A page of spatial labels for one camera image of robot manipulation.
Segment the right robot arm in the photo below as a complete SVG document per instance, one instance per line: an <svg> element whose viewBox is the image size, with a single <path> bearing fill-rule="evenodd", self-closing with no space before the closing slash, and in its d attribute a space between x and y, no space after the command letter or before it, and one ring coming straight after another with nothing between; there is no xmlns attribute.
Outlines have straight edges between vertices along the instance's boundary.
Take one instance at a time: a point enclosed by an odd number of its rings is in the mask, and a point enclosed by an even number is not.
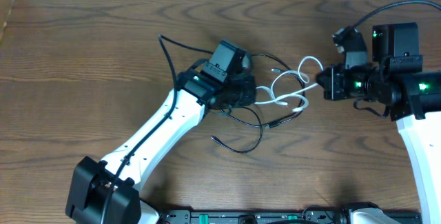
<svg viewBox="0 0 441 224"><path fill-rule="evenodd" d="M373 61L359 31L333 35L344 61L316 75L328 101L379 102L396 123L417 186L423 223L440 222L440 72L425 72L417 23L372 28Z"/></svg>

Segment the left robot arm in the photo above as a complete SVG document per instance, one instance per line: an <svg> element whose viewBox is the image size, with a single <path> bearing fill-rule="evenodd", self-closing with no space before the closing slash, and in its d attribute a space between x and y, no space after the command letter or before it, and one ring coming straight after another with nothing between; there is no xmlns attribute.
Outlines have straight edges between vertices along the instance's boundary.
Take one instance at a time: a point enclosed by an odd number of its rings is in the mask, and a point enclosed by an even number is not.
<svg viewBox="0 0 441 224"><path fill-rule="evenodd" d="M179 73L165 102L130 139L100 161L83 158L72 175L66 216L76 223L157 223L160 214L140 197L154 168L208 110L254 100L251 72L221 77L195 69Z"/></svg>

